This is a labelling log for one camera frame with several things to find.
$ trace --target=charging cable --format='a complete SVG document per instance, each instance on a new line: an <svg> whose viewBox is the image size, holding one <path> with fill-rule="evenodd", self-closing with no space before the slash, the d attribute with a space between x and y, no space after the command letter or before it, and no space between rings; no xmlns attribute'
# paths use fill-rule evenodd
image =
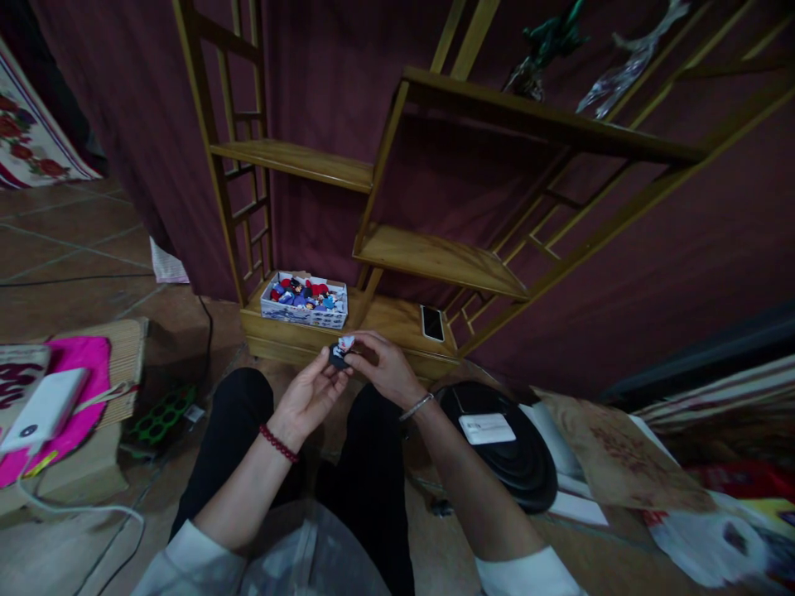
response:
<svg viewBox="0 0 795 596"><path fill-rule="evenodd" d="M28 466L31 465L33 458L36 457L36 454L39 453L39 449L41 449L42 443L38 445L33 445L28 450L28 459L25 465L22 467L22 471L17 476L17 490L19 493L28 501L44 509L50 513L91 513L91 512L121 512L126 513L128 517L134 517L138 523L141 524L141 530L138 532L138 539L135 542L135 548L132 549L132 553L130 553L129 557L125 559L122 564L116 568L116 570L111 574L111 576L107 579L107 581L103 584L102 588L97 592L97 596L99 596L102 592L105 591L105 588L108 587L113 578L118 575L118 572L121 571L124 566L130 562L130 560L135 556L138 552L138 547L141 545L141 540L143 539L143 531L147 527L147 522L143 518L143 515L131 509L130 507L125 507L124 505L104 505L102 507L61 507L56 505L50 505L49 503L45 503L39 497L35 496L33 493L30 493L25 486L22 484L22 477L27 473Z"/></svg>

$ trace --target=pink cloth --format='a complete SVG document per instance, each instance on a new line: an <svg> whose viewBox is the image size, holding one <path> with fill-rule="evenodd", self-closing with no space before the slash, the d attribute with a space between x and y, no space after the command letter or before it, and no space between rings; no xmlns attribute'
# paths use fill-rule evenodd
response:
<svg viewBox="0 0 795 596"><path fill-rule="evenodd" d="M75 337L57 339L47 342L52 348L50 368L48 374L60 373L73 368L87 368L89 376L83 385L83 390L77 403L88 401L110 388L110 342L107 338ZM73 415L66 422L64 429L53 440L44 443L41 451L31 462L28 469L34 469L44 458L49 457L54 451L58 455L49 465L60 461L68 453L82 445L91 430L99 422L105 409L105 403L87 407L78 414ZM19 473L27 463L28 449L20 449L6 454L0 462L0 488L17 481Z"/></svg>

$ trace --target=red rose pattern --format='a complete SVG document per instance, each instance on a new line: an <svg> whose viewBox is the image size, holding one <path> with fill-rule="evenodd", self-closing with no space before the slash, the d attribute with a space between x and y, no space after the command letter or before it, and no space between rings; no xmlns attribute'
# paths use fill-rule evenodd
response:
<svg viewBox="0 0 795 596"><path fill-rule="evenodd" d="M57 161L53 160L41 160L39 161L39 167L45 174L53 178L66 173L66 170Z"/></svg>
<svg viewBox="0 0 795 596"><path fill-rule="evenodd" d="M0 95L0 109L6 112L16 112L17 104L7 97Z"/></svg>
<svg viewBox="0 0 795 596"><path fill-rule="evenodd" d="M19 137L22 131L10 116L0 116L0 137Z"/></svg>
<svg viewBox="0 0 795 596"><path fill-rule="evenodd" d="M24 145L14 145L13 147L11 147L11 154L17 159L24 159L24 160L28 160L31 157L33 157L33 151L31 151Z"/></svg>
<svg viewBox="0 0 795 596"><path fill-rule="evenodd" d="M68 173L69 169L64 168L55 160L36 159L33 151L29 147L25 147L23 143L30 142L31 138L23 136L23 128L24 132L27 132L32 125L36 124L36 120L26 110L20 109L15 101L0 95L0 111L7 112L0 116L0 138L7 139L11 155L27 161L33 173L48 175L51 178L59 178ZM8 112L15 114L17 119L9 115Z"/></svg>

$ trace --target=maroon curtain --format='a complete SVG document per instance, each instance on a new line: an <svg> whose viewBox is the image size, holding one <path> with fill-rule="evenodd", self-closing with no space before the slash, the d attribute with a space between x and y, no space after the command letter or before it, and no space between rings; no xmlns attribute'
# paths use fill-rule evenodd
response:
<svg viewBox="0 0 795 596"><path fill-rule="evenodd" d="M230 23L227 2L198 3ZM762 4L717 49L718 57L746 48L783 10L772 0ZM35 5L53 54L153 237L183 260L197 292L233 299L170 3ZM537 25L565 5L503 0L470 79L499 87L523 57L522 27ZM723 3L679 57L736 5ZM372 161L400 70L430 64L449 3L268 0L263 6L271 136ZM587 3L581 30L592 40L552 63L545 75L547 101L573 110L605 69L626 59L610 33L642 36L666 6L663 0L651 7L631 0ZM662 69L656 84L668 72ZM754 75L689 84L643 129L697 142L765 81ZM648 93L638 95L626 118L644 98ZM518 385L589 397L727 325L791 300L795 276L786 265L795 257L795 194L781 165L792 160L793 126L789 104L472 358ZM538 142L413 109L399 130L375 218L485 245L550 158ZM582 200L611 166L581 159L559 188ZM591 223L559 245L561 251L592 232L655 171L641 168ZM358 267L349 255L364 196L278 173L272 196L277 266L355 283ZM525 282L548 267L532 249L514 264ZM388 273L381 290L440 304L448 288Z"/></svg>

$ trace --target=white label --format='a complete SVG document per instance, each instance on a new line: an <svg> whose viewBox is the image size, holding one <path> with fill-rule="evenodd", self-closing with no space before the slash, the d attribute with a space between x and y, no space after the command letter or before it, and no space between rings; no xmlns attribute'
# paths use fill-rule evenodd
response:
<svg viewBox="0 0 795 596"><path fill-rule="evenodd" d="M458 419L464 436L470 445L486 445L488 443L508 443L516 440L511 425L502 414L478 414L462 416Z"/></svg>
<svg viewBox="0 0 795 596"><path fill-rule="evenodd" d="M204 410L202 410L196 404L192 404L187 410L185 410L185 414L183 414L182 416L195 424L196 422L201 420L201 417L204 414L205 414Z"/></svg>

